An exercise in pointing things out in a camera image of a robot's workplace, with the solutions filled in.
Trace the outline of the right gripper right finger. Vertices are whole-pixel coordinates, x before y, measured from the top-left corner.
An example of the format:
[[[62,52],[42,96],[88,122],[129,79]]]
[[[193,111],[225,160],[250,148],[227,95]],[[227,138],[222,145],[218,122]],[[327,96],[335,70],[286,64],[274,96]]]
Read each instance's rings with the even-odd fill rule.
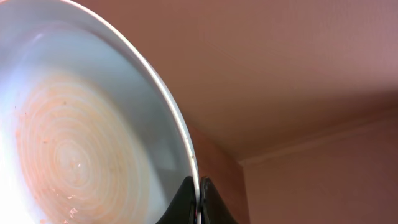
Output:
[[[201,178],[200,211],[202,224],[238,224],[209,177]]]

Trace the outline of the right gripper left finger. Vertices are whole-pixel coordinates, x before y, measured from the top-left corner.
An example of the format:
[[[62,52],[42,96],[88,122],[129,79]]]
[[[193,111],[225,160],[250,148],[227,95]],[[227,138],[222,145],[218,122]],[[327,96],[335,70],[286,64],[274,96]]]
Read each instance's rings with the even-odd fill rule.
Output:
[[[193,177],[184,178],[165,213],[156,224],[195,224],[196,196]]]

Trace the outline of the white plate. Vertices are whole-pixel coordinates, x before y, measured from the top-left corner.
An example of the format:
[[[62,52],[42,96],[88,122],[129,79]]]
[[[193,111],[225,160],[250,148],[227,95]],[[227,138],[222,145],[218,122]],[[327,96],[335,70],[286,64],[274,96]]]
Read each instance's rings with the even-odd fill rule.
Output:
[[[1,2],[1,222],[156,223],[195,151],[162,79],[73,1]]]

